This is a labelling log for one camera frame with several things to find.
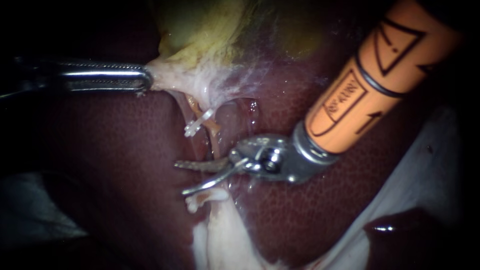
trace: black marking on shaft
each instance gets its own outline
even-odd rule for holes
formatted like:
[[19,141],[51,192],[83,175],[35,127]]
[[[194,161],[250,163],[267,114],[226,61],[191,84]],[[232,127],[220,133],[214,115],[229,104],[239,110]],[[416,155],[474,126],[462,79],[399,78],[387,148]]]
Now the black marking on shaft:
[[377,111],[377,112],[372,112],[370,114],[367,114],[367,116],[370,117],[370,119],[368,119],[368,121],[363,124],[356,132],[355,134],[360,134],[362,133],[362,131],[364,131],[364,129],[366,129],[374,120],[375,118],[378,118],[378,117],[381,117],[382,116],[382,112],[381,111]]

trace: metal jaw tip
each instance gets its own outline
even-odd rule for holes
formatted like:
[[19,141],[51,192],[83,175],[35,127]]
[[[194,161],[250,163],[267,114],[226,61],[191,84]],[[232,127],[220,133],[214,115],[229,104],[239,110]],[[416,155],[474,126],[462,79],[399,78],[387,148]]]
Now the metal jaw tip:
[[143,65],[130,63],[18,56],[11,69],[14,82],[7,92],[0,93],[0,99],[25,92],[141,93],[153,83]]

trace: black ring band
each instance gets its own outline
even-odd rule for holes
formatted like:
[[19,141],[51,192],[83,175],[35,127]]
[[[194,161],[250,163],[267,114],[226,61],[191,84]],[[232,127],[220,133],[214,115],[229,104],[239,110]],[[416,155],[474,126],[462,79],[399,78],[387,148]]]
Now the black ring band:
[[365,81],[371,85],[375,90],[378,92],[384,94],[385,96],[389,96],[392,98],[404,98],[407,94],[406,93],[397,93],[391,90],[388,90],[387,88],[381,86],[378,82],[376,82],[362,67],[362,64],[360,64],[360,59],[359,59],[359,54],[355,54],[355,63],[358,67],[358,70],[360,71],[361,76],[365,79]]

